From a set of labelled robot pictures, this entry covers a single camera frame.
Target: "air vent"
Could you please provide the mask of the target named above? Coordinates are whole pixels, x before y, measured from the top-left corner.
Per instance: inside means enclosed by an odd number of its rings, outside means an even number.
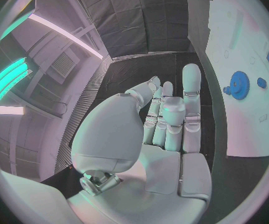
[[[61,76],[66,78],[75,65],[73,60],[71,60],[65,52],[62,52],[62,54],[51,64],[51,67]]]

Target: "ventilation grille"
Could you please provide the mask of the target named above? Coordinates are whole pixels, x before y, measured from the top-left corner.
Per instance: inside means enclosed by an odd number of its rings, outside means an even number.
[[[76,132],[77,127],[80,125],[81,120],[83,119],[89,107],[93,103],[101,85],[101,82],[110,64],[113,62],[114,61],[111,59],[110,56],[104,58],[93,76],[90,78],[82,94],[80,95],[62,136],[62,140],[57,154],[54,174],[62,171],[64,168],[72,164],[71,148],[68,146],[68,144],[70,143],[73,134]]]
[[[62,54],[51,64],[51,67],[61,76],[66,78],[75,65],[73,60],[71,60],[65,52],[62,52]]]

